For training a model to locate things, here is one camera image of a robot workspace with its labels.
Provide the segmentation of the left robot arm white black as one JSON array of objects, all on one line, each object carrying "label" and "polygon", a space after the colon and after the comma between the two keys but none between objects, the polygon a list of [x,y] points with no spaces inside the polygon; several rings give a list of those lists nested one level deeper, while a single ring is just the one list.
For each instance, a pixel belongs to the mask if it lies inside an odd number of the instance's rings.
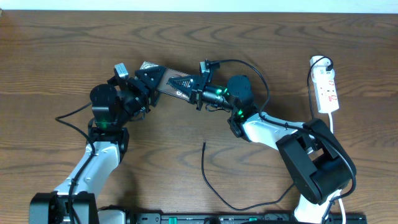
[{"label": "left robot arm white black", "polygon": [[166,72],[154,66],[130,77],[124,64],[114,67],[114,76],[90,92],[94,117],[88,130],[85,153],[71,174],[50,193],[37,193],[29,208],[29,223],[134,223],[128,210],[109,206],[98,209],[96,199],[128,149],[125,124],[145,115],[159,99],[158,87]]}]

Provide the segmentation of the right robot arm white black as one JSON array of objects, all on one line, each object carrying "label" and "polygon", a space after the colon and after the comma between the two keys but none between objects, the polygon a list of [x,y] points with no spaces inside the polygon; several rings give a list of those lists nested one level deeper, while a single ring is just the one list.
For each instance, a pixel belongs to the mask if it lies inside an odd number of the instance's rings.
[{"label": "right robot arm white black", "polygon": [[226,86],[217,86],[210,81],[212,73],[173,75],[167,84],[191,104],[229,110],[228,124],[236,137],[278,150],[300,192],[294,218],[325,223],[331,206],[356,188],[356,167],[329,127],[317,118],[297,123],[271,117],[254,104],[247,76],[236,75]]}]

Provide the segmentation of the Galaxy smartphone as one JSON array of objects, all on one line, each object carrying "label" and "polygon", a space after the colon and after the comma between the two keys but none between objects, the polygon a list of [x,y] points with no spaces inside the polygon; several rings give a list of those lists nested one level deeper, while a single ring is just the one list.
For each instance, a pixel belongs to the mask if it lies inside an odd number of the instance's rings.
[{"label": "Galaxy smartphone", "polygon": [[165,67],[162,79],[157,90],[166,95],[174,96],[187,102],[190,97],[182,91],[183,88],[190,88],[194,78],[191,75]]}]

